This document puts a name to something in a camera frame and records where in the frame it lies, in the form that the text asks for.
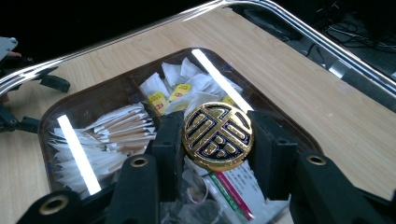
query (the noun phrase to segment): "tea bag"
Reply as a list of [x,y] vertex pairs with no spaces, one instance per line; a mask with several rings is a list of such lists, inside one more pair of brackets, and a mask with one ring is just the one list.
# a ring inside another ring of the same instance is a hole
[[162,63],[163,74],[169,86],[174,89],[178,84],[185,83],[188,79],[180,75],[181,65]]
[[150,97],[156,92],[161,92],[163,96],[168,99],[169,91],[166,89],[163,80],[160,78],[160,74],[154,73],[149,77],[145,82],[140,85],[140,90],[146,95],[146,97]]
[[184,117],[186,117],[198,105],[208,102],[216,102],[219,100],[221,100],[221,98],[217,95],[209,94],[203,91],[190,91],[170,103],[165,109],[164,114],[166,115],[175,111],[183,110],[185,111]]
[[[208,82],[208,86],[204,89],[204,92],[213,94],[213,95],[217,95],[219,96],[221,99],[224,98],[227,95],[227,92],[220,86],[220,84],[212,77],[210,76],[211,79]],[[240,94],[242,93],[243,89],[241,87],[239,87],[238,85],[236,85],[235,83],[233,83],[229,78],[224,77],[225,80],[227,80],[228,83],[231,84],[231,86]]]
[[197,74],[202,74],[203,71],[194,63],[191,63],[188,58],[185,58],[181,63],[180,75],[186,79],[190,79]]
[[191,91],[204,91],[213,81],[213,77],[201,73],[190,78],[186,84],[191,86]]

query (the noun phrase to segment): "yellow label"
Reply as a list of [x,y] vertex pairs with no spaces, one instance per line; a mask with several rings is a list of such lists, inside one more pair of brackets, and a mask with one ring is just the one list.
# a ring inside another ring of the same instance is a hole
[[148,97],[148,101],[154,106],[160,114],[163,113],[165,108],[168,106],[168,102],[161,91],[157,91]]
[[231,98],[229,95],[224,96],[224,98],[221,101],[229,105],[235,105],[233,98]]
[[172,101],[176,100],[177,98],[180,98],[182,95],[184,95],[189,90],[191,90],[191,85],[178,84],[176,86],[175,90],[172,92],[171,96],[169,97],[169,101],[172,102]]

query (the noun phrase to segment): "small packet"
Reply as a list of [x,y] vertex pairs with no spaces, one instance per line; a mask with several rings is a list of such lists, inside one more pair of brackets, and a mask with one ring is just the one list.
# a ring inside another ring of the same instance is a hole
[[91,128],[100,126],[102,124],[110,122],[113,119],[119,118],[119,117],[124,116],[128,113],[131,113],[132,111],[140,111],[143,108],[144,108],[144,106],[142,105],[142,103],[123,106],[119,109],[116,109],[116,110],[113,110],[107,114],[104,114],[96,122],[92,123],[91,125],[86,127],[84,130],[89,130]]
[[[204,89],[204,92],[207,92],[207,93],[210,93],[210,94],[214,94],[214,95],[218,95],[221,98],[226,97],[227,91],[226,91],[226,89],[224,89],[224,84],[225,83],[218,83],[212,76],[210,76],[210,77],[211,77],[211,80],[210,80],[209,85],[207,86],[207,88]],[[224,80],[227,81],[234,90],[236,90],[239,94],[242,93],[243,89],[241,87],[236,85],[234,82],[232,82],[227,77],[225,77],[225,76],[223,76],[223,77],[224,77]]]
[[168,99],[170,96],[168,89],[166,89],[166,86],[158,73],[154,73],[145,82],[143,82],[140,85],[140,90],[146,95],[146,97],[150,97],[157,91],[162,92],[165,99]]
[[221,100],[220,97],[217,95],[209,94],[203,91],[195,91],[191,94],[191,101],[189,103],[189,106],[186,108],[184,111],[184,117],[186,118],[187,115],[190,114],[190,112],[198,107],[199,105],[202,105],[204,103],[208,102],[218,102]]
[[191,85],[193,91],[203,91],[213,81],[213,77],[208,74],[197,74],[190,78],[185,84]]
[[191,85],[189,84],[178,84],[175,90],[172,92],[171,96],[169,97],[169,101],[172,102],[182,95],[186,94],[191,90]]
[[178,84],[185,83],[187,81],[186,78],[180,75],[181,65],[163,63],[162,67],[163,67],[163,74],[165,75],[165,78],[172,89],[174,89]]
[[163,84],[165,84],[165,88],[168,90],[169,93],[174,91],[174,88],[172,88],[171,85],[169,85],[169,82],[166,78],[163,80]]
[[191,63],[188,58],[185,58],[181,63],[180,75],[186,79],[190,79],[197,74],[202,74],[203,71],[194,63]]
[[157,91],[154,94],[150,95],[148,97],[148,101],[152,104],[155,110],[161,115],[163,114],[165,108],[168,107],[168,101],[166,100],[165,96],[161,91]]

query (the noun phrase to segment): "gold coin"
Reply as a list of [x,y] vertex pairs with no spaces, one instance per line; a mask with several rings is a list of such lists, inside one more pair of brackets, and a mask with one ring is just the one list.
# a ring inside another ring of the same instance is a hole
[[185,118],[182,142],[195,164],[210,171],[227,171],[240,165],[253,146],[248,116],[225,103],[198,106]]

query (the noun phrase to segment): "white packet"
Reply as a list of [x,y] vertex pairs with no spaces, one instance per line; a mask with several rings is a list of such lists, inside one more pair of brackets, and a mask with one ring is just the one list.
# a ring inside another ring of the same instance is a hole
[[166,89],[165,84],[158,73],[154,73],[151,77],[146,79],[146,81],[140,85],[140,90],[146,95],[146,97],[149,97],[157,91],[162,92],[166,99],[170,96],[168,89]]
[[164,80],[163,80],[163,84],[165,84],[165,87],[166,87],[166,89],[168,90],[168,92],[172,94],[172,92],[173,92],[175,89],[172,89],[171,85],[169,85],[168,80],[164,79]]
[[191,85],[191,91],[203,91],[213,80],[213,77],[202,73],[190,78],[186,84]]
[[185,83],[187,79],[180,75],[181,65],[162,63],[163,74],[169,83],[169,86],[174,89],[178,84]]
[[124,115],[128,114],[131,111],[141,110],[141,109],[144,109],[144,108],[145,107],[140,102],[137,103],[137,104],[133,104],[133,105],[123,106],[121,108],[118,108],[116,110],[113,110],[113,111],[101,116],[96,122],[94,122],[91,125],[89,125],[88,127],[86,127],[85,130],[91,129],[93,127],[102,125],[102,124],[104,124],[106,122],[109,122],[109,121],[111,121],[113,119],[116,119],[118,117],[124,116]]
[[186,79],[190,79],[197,74],[202,74],[203,71],[194,63],[191,63],[188,58],[185,58],[181,63],[180,75]]
[[[211,77],[211,81],[209,83],[209,85],[207,86],[206,89],[204,89],[204,92],[210,93],[210,94],[214,94],[214,95],[218,95],[221,98],[225,97],[227,95],[227,92],[219,85],[219,83],[213,78]],[[236,85],[234,82],[232,82],[230,79],[228,79],[227,77],[224,77],[228,83],[230,83],[230,85],[239,93],[241,94],[243,89],[241,87],[239,87],[238,85]]]
[[[93,137],[89,133],[86,133],[82,129],[74,129],[74,131],[76,133],[78,141],[82,145],[98,145],[98,144],[100,144],[100,141],[98,141],[95,137]],[[51,133],[51,134],[64,139],[64,132],[62,131],[61,128],[54,128],[53,133]]]
[[209,102],[219,102],[222,98],[218,95],[209,94],[203,91],[194,92],[193,95],[194,97],[192,98],[189,106],[184,111],[184,118],[186,118],[196,107]]

